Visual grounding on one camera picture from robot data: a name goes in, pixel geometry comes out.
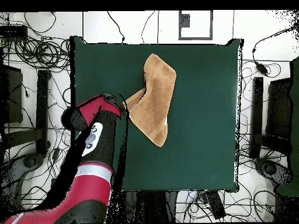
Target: green table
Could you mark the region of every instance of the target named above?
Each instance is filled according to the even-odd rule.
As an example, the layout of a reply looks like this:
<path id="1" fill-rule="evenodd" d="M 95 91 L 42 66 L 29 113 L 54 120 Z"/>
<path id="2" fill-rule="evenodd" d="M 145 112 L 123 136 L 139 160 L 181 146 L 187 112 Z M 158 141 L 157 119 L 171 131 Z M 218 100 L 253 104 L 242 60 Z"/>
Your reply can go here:
<path id="1" fill-rule="evenodd" d="M 290 90 L 293 107 L 290 121 L 292 153 L 287 157 L 287 163 L 294 177 L 289 184 L 278 186 L 277 192 L 292 197 L 299 196 L 299 57 L 290 62 L 290 72 L 293 80 Z"/>
<path id="2" fill-rule="evenodd" d="M 235 190 L 235 126 L 238 55 L 230 45 L 85 44 L 74 37 L 76 104 L 111 92 L 125 99 L 143 88 L 143 66 L 151 53 L 177 74 L 168 114 L 168 136 L 155 146 L 129 123 L 123 189 Z M 125 118 L 117 124 L 117 165 Z"/>

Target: wire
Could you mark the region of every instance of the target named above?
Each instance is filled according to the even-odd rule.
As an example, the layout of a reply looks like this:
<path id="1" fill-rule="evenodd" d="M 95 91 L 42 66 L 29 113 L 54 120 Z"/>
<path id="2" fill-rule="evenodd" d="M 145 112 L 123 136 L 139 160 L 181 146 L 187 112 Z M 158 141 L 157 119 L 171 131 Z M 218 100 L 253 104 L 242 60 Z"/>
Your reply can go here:
<path id="1" fill-rule="evenodd" d="M 26 14 L 27 14 L 27 12 L 25 12 L 24 13 L 24 18 L 25 18 L 25 21 L 26 21 L 26 23 L 28 24 L 28 26 L 36 33 L 36 34 L 40 34 L 40 33 L 45 33 L 45 32 L 48 32 L 53 26 L 54 26 L 54 24 L 55 24 L 55 22 L 56 22 L 56 15 L 53 13 L 53 12 L 51 12 L 51 14 L 54 16 L 54 21 L 53 21 L 53 24 L 52 24 L 52 26 L 51 27 L 49 27 L 46 31 L 36 31 L 35 29 L 33 29 L 32 27 L 31 27 L 31 25 L 29 24 L 29 22 L 27 21 L 27 19 L 26 19 Z"/>
<path id="2" fill-rule="evenodd" d="M 38 192 L 38 191 L 36 191 L 36 192 L 30 193 L 34 188 L 38 188 L 39 190 L 41 190 L 41 191 L 43 191 L 44 193 L 47 194 L 47 192 L 46 192 L 42 187 L 39 187 L 39 186 L 36 185 L 36 186 L 32 187 L 27 193 L 25 193 L 25 194 L 21 194 L 21 195 L 24 195 L 24 196 L 21 198 L 21 200 L 28 200 L 28 199 L 25 199 L 26 196 L 28 196 L 28 195 L 32 195 L 32 194 L 35 194 L 36 192 Z"/>
<path id="3" fill-rule="evenodd" d="M 108 15 L 109 15 L 109 17 L 111 18 L 111 20 L 116 24 L 116 26 L 119 28 L 119 25 L 116 23 L 116 21 L 111 17 L 111 15 L 110 15 L 110 13 L 109 13 L 109 11 L 107 11 L 107 13 L 108 13 Z M 122 40 L 121 40 L 121 43 L 123 44 L 124 43 L 124 36 L 123 36 L 123 38 L 122 38 Z"/>
<path id="4" fill-rule="evenodd" d="M 257 209 L 257 207 L 256 207 L 256 201 L 255 201 L 255 198 L 256 198 L 256 196 L 258 195 L 258 194 L 260 194 L 260 193 L 269 193 L 269 194 L 271 194 L 272 196 L 274 196 L 274 198 L 275 198 L 275 195 L 272 193 L 272 192 L 270 192 L 270 191 L 267 191 L 267 190 L 262 190 L 262 191 L 258 191 L 254 196 L 253 196 L 253 207 L 254 207 L 254 209 L 255 209 L 255 213 L 256 213 L 256 215 L 258 216 L 258 218 L 262 221 L 262 222 L 264 222 L 264 220 L 260 217 L 260 215 L 258 214 L 258 209 Z"/>
<path id="5" fill-rule="evenodd" d="M 271 37 L 273 37 L 273 36 L 278 36 L 278 35 L 280 35 L 280 34 L 282 34 L 282 33 L 284 33 L 284 32 L 292 31 L 292 30 L 294 30 L 294 29 L 295 29 L 295 27 L 289 27 L 288 29 L 284 29 L 284 30 L 278 31 L 278 32 L 276 32 L 275 34 L 272 34 L 272 35 L 270 35 L 270 36 L 268 36 L 268 37 L 266 37 L 266 38 L 263 38 L 263 39 L 261 39 L 260 41 L 258 41 L 258 42 L 255 44 L 254 48 L 252 49 L 252 57 L 253 57 L 253 60 L 255 61 L 254 53 L 255 53 L 255 51 L 256 51 L 256 46 L 257 46 L 260 42 L 262 42 L 262 41 L 264 41 L 264 40 L 266 40 L 266 39 L 269 39 L 269 38 L 271 38 Z"/>
<path id="6" fill-rule="evenodd" d="M 151 16 L 152 16 L 155 12 L 156 12 L 156 11 L 154 10 L 153 13 L 148 17 L 148 19 L 151 18 Z M 142 32 L 141 32 L 141 38 L 142 38 L 143 44 L 145 44 L 145 43 L 144 43 L 144 40 L 143 40 L 143 36 L 142 36 L 142 35 L 143 35 L 143 31 L 144 31 L 144 29 L 145 29 L 145 26 L 147 25 L 148 19 L 147 19 L 147 21 L 145 22 L 145 25 L 144 25 L 143 30 L 142 30 Z"/>
<path id="7" fill-rule="evenodd" d="M 65 90 L 63 91 L 62 99 L 63 99 L 63 101 L 64 101 L 65 103 L 67 103 L 67 104 L 71 104 L 70 102 L 66 101 L 66 100 L 65 100 L 65 97 L 64 97 L 64 94 L 66 93 L 66 91 L 67 91 L 68 89 L 71 89 L 71 88 L 68 87 L 67 89 L 65 89 Z"/>

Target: black cable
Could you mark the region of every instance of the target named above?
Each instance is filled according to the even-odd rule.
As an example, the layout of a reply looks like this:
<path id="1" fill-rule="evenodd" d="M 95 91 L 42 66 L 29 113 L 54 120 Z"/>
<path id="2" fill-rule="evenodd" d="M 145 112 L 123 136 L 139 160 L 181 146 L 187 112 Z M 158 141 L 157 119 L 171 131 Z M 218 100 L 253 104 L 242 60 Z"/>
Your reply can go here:
<path id="1" fill-rule="evenodd" d="M 111 20 L 112 20 L 112 21 L 116 24 L 116 26 L 119 28 L 119 25 L 118 25 L 118 24 L 116 23 L 116 21 L 111 17 L 109 11 L 107 11 L 107 13 L 108 13 L 109 17 L 111 18 Z"/>
<path id="2" fill-rule="evenodd" d="M 34 186 L 34 187 L 32 187 L 27 193 L 25 193 L 25 194 L 21 194 L 21 195 L 24 195 L 22 198 L 21 198 L 21 200 L 24 200 L 24 198 L 26 197 L 26 196 L 28 196 L 28 195 L 32 195 L 32 194 L 35 194 L 36 192 L 33 192 L 33 193 L 30 193 L 34 188 L 38 188 L 39 190 L 41 190 L 41 191 L 43 191 L 44 193 L 46 193 L 47 194 L 47 192 L 42 188 L 42 187 L 39 187 L 39 186 Z"/>
<path id="3" fill-rule="evenodd" d="M 151 16 L 152 16 L 155 12 L 156 12 L 156 11 L 154 10 L 153 13 L 148 17 L 148 19 L 151 18 Z M 142 30 L 142 32 L 141 32 L 141 38 L 142 38 L 143 44 L 145 44 L 145 43 L 144 43 L 144 40 L 143 40 L 143 36 L 142 36 L 142 35 L 143 35 L 143 31 L 144 31 L 144 29 L 145 29 L 145 26 L 147 25 L 148 19 L 147 19 L 147 21 L 145 22 L 145 25 L 144 25 L 143 30 Z"/>
<path id="4" fill-rule="evenodd" d="M 58 84 L 57 84 L 56 80 L 54 79 L 53 76 L 52 76 L 52 78 L 53 78 L 53 81 L 54 81 L 55 84 L 56 84 L 56 87 L 57 87 L 57 89 L 58 89 L 58 91 L 59 91 L 59 94 L 61 95 L 61 98 L 63 99 L 63 94 L 61 94 L 60 89 L 59 89 L 59 87 L 58 87 Z"/>
<path id="5" fill-rule="evenodd" d="M 65 103 L 67 103 L 67 104 L 71 104 L 70 102 L 66 101 L 66 100 L 65 100 L 65 97 L 64 97 L 64 94 L 66 93 L 66 91 L 67 91 L 68 89 L 71 89 L 71 88 L 68 87 L 67 89 L 65 89 L 65 90 L 63 91 L 63 93 L 62 93 L 62 99 L 63 99 L 63 101 L 64 101 Z"/>
<path id="6" fill-rule="evenodd" d="M 269 193 L 269 194 L 271 194 L 271 195 L 274 196 L 274 197 L 275 197 L 275 195 L 274 195 L 272 192 L 270 192 L 270 191 L 262 190 L 262 191 L 258 191 L 258 192 L 253 196 L 253 207 L 254 207 L 254 209 L 255 209 L 255 213 L 257 214 L 258 218 L 259 218 L 262 222 L 264 222 L 264 220 L 263 220 L 263 219 L 260 217 L 260 215 L 258 214 L 258 209 L 257 209 L 257 207 L 256 207 L 256 201 L 255 201 L 256 196 L 257 196 L 258 194 L 260 194 L 260 193 Z"/>
<path id="7" fill-rule="evenodd" d="M 24 19 L 25 19 L 25 21 L 26 21 L 26 23 L 27 23 L 27 25 L 36 33 L 36 34 L 40 34 L 40 33 L 45 33 L 45 32 L 48 32 L 53 26 L 54 26 L 54 24 L 55 24 L 55 22 L 56 22 L 56 15 L 53 13 L 53 12 L 51 12 L 51 14 L 54 16 L 54 21 L 53 21 L 53 24 L 52 24 L 52 26 L 51 27 L 49 27 L 46 31 L 36 31 L 35 29 L 33 29 L 32 27 L 31 27 L 31 25 L 29 24 L 29 22 L 27 21 L 27 19 L 26 19 L 26 13 L 27 12 L 25 12 L 24 13 Z"/>

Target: tan cloth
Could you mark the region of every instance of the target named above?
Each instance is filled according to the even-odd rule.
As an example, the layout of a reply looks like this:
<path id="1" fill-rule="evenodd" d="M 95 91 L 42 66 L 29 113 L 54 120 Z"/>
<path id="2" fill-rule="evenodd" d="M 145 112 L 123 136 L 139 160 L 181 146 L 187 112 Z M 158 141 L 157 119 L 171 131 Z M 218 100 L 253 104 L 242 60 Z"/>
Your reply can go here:
<path id="1" fill-rule="evenodd" d="M 175 79 L 175 70 L 151 54 L 144 64 L 145 88 L 126 100 L 131 121 L 158 147 L 167 137 L 166 118 Z"/>

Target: white floor tile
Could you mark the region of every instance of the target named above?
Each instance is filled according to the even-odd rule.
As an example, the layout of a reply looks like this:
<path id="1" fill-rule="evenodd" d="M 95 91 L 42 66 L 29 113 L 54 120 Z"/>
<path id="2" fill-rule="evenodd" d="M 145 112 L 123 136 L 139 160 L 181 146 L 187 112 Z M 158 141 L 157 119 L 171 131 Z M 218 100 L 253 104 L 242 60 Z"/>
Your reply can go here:
<path id="1" fill-rule="evenodd" d="M 232 20 L 233 10 L 214 10 L 213 40 L 179 40 L 179 11 L 161 10 L 159 12 L 159 44 L 225 45 L 232 39 Z M 191 26 L 192 14 L 190 14 L 190 27 Z"/>
<path id="2" fill-rule="evenodd" d="M 234 38 L 244 39 L 243 59 L 252 59 L 252 49 L 259 40 L 288 27 L 288 20 L 268 10 L 235 10 Z M 261 41 L 254 56 L 256 60 L 291 61 L 299 56 L 298 48 L 295 34 L 288 32 Z"/>
<path id="3" fill-rule="evenodd" d="M 146 11 L 109 11 L 125 36 L 126 44 L 143 44 L 141 33 L 153 13 Z M 158 11 L 148 19 L 142 37 L 145 44 L 157 43 Z M 84 12 L 84 40 L 88 43 L 121 43 L 119 28 L 106 11 Z"/>
<path id="4" fill-rule="evenodd" d="M 41 33 L 43 36 L 68 39 L 70 36 L 82 36 L 82 12 L 55 12 L 56 22 L 53 27 Z M 55 21 L 51 12 L 27 12 L 26 19 L 29 25 L 37 32 L 49 29 Z M 13 16 L 11 24 L 21 24 L 25 22 L 24 12 L 17 12 Z M 34 38 L 37 36 L 32 30 L 28 30 L 28 35 Z"/>

